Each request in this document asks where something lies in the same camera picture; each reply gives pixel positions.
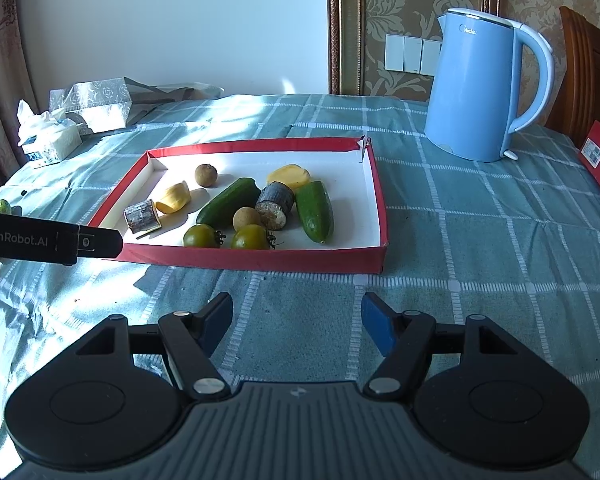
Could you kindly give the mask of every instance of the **potato slice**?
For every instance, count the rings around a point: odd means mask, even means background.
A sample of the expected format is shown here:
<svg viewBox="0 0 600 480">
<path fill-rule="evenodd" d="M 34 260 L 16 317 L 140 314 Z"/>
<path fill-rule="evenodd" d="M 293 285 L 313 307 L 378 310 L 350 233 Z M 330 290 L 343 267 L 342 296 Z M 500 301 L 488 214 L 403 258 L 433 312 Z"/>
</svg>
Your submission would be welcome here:
<svg viewBox="0 0 600 480">
<path fill-rule="evenodd" d="M 308 184 L 311 181 L 311 175 L 307 170 L 301 168 L 297 164 L 287 164 L 282 168 L 278 168 L 276 171 L 269 173 L 267 177 L 267 184 L 272 182 L 282 182 L 292 190 L 296 190 L 299 187 Z"/>
<path fill-rule="evenodd" d="M 155 203 L 155 208 L 166 215 L 179 211 L 191 202 L 191 192 L 185 181 L 168 187 L 160 200 Z"/>
</svg>

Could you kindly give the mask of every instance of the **small green fruit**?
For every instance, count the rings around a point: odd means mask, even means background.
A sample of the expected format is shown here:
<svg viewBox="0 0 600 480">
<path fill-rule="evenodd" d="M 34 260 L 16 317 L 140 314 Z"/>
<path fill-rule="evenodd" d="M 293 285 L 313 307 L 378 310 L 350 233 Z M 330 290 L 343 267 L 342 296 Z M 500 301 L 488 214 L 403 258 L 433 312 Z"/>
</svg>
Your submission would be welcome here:
<svg viewBox="0 0 600 480">
<path fill-rule="evenodd" d="M 273 247 L 276 237 L 261 225 L 245 225 L 231 240 L 232 249 L 269 249 Z"/>
<path fill-rule="evenodd" d="M 7 202 L 5 199 L 0 199 L 0 214 L 10 215 L 11 214 L 11 204 Z"/>
<path fill-rule="evenodd" d="M 225 236 L 206 224 L 196 224 L 184 233 L 182 244 L 185 247 L 207 247 L 217 249 Z"/>
</svg>

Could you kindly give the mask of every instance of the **kettle lid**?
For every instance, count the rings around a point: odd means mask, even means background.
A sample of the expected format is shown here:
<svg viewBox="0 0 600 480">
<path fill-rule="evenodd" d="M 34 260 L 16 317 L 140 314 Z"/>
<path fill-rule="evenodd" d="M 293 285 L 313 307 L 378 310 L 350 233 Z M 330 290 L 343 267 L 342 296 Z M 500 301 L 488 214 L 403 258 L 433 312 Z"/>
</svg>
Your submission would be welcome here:
<svg viewBox="0 0 600 480">
<path fill-rule="evenodd" d="M 460 14 L 461 16 L 467 16 L 468 18 L 474 18 L 476 20 L 485 20 L 487 22 L 495 23 L 496 25 L 503 25 L 504 27 L 514 28 L 514 24 L 507 18 L 501 18 L 495 14 L 489 14 L 488 12 L 480 12 L 480 10 L 473 9 L 461 9 L 454 7 L 447 9 L 446 12 L 451 14 Z"/>
</svg>

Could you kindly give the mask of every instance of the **metal rivet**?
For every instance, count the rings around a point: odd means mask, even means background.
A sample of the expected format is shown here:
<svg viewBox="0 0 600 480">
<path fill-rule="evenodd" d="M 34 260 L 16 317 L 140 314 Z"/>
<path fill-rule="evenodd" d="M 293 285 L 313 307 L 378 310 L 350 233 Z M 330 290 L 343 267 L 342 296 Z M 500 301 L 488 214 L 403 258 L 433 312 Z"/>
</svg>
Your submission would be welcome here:
<svg viewBox="0 0 600 480">
<path fill-rule="evenodd" d="M 378 395 L 392 394 L 400 389 L 400 383 L 391 377 L 376 377 L 369 383 L 369 389 Z"/>
<path fill-rule="evenodd" d="M 200 395 L 213 395 L 224 390 L 224 383 L 220 379 L 205 377 L 193 383 L 193 389 Z"/>
</svg>

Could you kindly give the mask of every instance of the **cucumber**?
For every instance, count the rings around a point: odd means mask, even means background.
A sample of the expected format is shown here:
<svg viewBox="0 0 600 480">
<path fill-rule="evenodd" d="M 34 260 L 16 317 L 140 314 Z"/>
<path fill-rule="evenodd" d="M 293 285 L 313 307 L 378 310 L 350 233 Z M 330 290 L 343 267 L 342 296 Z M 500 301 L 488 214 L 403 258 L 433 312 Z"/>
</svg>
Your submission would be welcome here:
<svg viewBox="0 0 600 480">
<path fill-rule="evenodd" d="M 196 224 L 207 224 L 214 229 L 229 227 L 235 212 L 241 207 L 254 207 L 259 196 L 255 180 L 239 178 L 200 210 Z"/>
<path fill-rule="evenodd" d="M 317 244 L 333 233 L 333 209 L 324 184 L 314 180 L 296 190 L 296 209 L 306 235 Z"/>
</svg>

